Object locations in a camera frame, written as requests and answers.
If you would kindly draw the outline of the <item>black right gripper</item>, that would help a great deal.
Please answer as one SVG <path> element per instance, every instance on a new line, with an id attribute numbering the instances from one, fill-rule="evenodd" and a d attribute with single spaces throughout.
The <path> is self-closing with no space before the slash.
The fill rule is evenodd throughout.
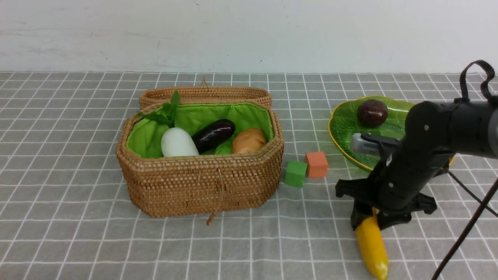
<path id="1" fill-rule="evenodd" d="M 407 224 L 411 212 L 432 214 L 435 199 L 421 193 L 423 187 L 447 168 L 452 154 L 391 154 L 380 161 L 367 178 L 339 180 L 336 197 L 354 198 L 350 224 L 355 231 L 367 218 L 377 213 L 379 230 Z"/>

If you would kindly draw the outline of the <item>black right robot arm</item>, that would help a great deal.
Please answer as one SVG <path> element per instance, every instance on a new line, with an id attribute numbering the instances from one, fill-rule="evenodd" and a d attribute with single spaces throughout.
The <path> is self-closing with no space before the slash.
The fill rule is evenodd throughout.
<path id="1" fill-rule="evenodd" d="M 336 184 L 337 197 L 354 199 L 353 230 L 374 209 L 381 230 L 410 222 L 412 212 L 432 214 L 436 201 L 421 190 L 433 177 L 447 173 L 455 154 L 497 158 L 497 107 L 488 102 L 459 98 L 455 103 L 418 103 L 409 110 L 404 131 L 402 140 L 353 135 L 354 151 L 381 157 L 368 177 Z"/>

